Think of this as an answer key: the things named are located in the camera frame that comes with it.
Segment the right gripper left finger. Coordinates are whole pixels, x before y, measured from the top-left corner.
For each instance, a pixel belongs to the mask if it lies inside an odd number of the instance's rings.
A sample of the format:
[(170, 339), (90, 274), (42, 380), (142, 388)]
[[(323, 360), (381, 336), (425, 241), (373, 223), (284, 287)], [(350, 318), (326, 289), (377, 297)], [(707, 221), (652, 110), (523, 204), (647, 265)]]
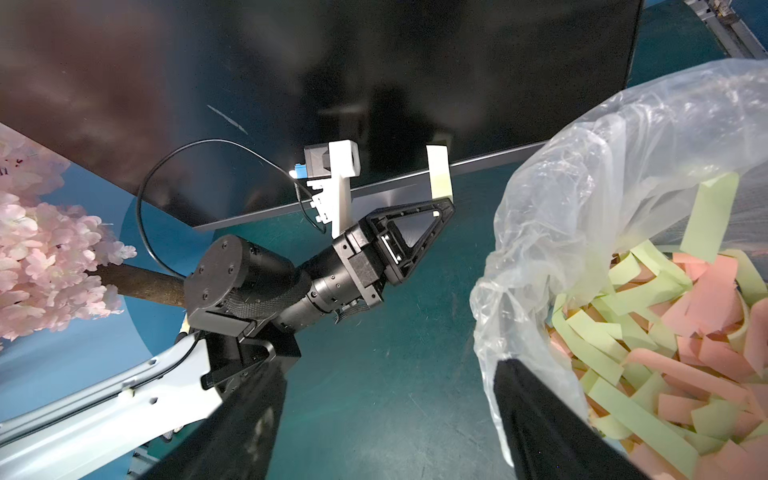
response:
[(144, 479), (264, 479), (286, 397), (275, 363), (260, 366)]

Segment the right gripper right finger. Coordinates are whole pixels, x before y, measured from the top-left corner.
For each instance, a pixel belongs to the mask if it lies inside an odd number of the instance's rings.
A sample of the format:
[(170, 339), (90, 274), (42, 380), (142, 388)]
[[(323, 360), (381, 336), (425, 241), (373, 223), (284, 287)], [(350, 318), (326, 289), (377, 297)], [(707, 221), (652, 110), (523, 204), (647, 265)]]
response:
[(644, 479), (521, 361), (497, 364), (493, 384), (503, 438), (519, 479)]

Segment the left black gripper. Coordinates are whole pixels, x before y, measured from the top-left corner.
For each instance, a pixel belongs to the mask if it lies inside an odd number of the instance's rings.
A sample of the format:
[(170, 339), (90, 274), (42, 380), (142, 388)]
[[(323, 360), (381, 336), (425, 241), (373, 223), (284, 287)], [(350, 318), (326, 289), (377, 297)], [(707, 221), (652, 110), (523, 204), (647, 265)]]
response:
[(387, 285), (405, 282), (455, 213), (449, 197), (374, 210), (333, 240), (329, 275), (339, 309), (370, 309)]

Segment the green sticky note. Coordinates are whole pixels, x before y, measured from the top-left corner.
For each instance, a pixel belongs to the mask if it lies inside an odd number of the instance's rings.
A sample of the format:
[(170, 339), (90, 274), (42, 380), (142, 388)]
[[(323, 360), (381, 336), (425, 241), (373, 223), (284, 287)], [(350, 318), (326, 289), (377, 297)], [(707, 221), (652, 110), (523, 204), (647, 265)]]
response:
[(453, 200), (453, 187), (450, 174), (448, 147), (445, 145), (427, 145), (427, 160), (431, 197)]

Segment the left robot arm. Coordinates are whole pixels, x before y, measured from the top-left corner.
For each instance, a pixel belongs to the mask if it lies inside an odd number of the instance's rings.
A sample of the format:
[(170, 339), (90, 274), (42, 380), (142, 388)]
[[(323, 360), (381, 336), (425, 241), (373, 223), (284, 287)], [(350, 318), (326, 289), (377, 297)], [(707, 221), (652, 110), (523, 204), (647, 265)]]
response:
[(149, 479), (263, 479), (296, 334), (383, 300), (455, 211), (449, 198), (380, 208), (294, 265), (235, 235), (184, 282), (189, 333), (128, 371), (1, 425), (5, 479), (78, 479), (172, 429), (195, 430)]

